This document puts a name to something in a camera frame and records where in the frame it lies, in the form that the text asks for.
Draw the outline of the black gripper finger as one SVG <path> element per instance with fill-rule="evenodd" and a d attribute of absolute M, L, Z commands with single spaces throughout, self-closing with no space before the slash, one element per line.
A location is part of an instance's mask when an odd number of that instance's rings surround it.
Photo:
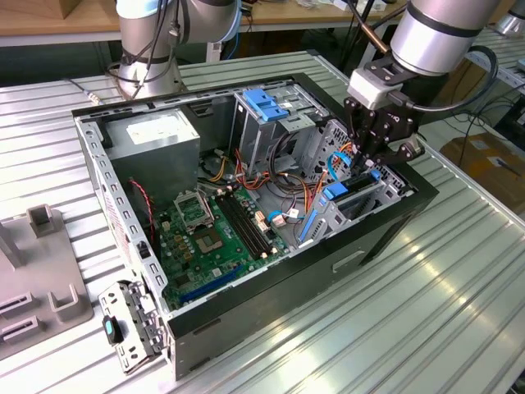
<path fill-rule="evenodd" d="M 364 107 L 353 97 L 344 101 L 345 114 L 349 137 L 353 141 L 354 153 L 352 172 L 360 174 L 365 171 L 365 162 L 369 158 L 369 148 L 372 142 L 370 126 L 372 124 L 372 110 Z"/>
<path fill-rule="evenodd" d="M 365 154 L 364 167 L 369 169 L 407 163 L 422 156 L 425 152 L 425 148 L 413 137 L 404 140 L 395 149 L 390 148 L 387 144 L 380 144 L 374 151 Z"/>

